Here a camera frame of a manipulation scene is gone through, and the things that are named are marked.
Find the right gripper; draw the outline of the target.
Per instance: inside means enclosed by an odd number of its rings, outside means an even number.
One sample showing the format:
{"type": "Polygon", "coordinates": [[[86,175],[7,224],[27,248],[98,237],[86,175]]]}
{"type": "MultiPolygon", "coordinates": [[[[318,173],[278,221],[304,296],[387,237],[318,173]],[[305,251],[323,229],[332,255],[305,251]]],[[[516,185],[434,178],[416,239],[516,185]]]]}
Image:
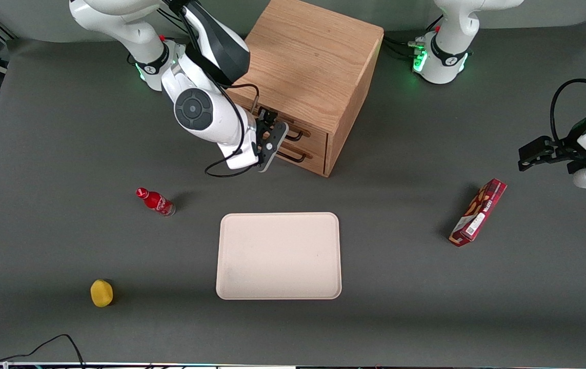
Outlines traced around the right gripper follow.
{"type": "MultiPolygon", "coordinates": [[[[276,128],[277,118],[278,112],[270,109],[259,109],[258,129],[276,128]]],[[[240,146],[241,152],[229,158],[238,149],[237,144],[218,144],[223,156],[227,157],[226,164],[230,170],[241,170],[258,163],[257,124],[255,117],[253,115],[246,115],[242,119],[246,126],[243,143],[240,146]]]]}

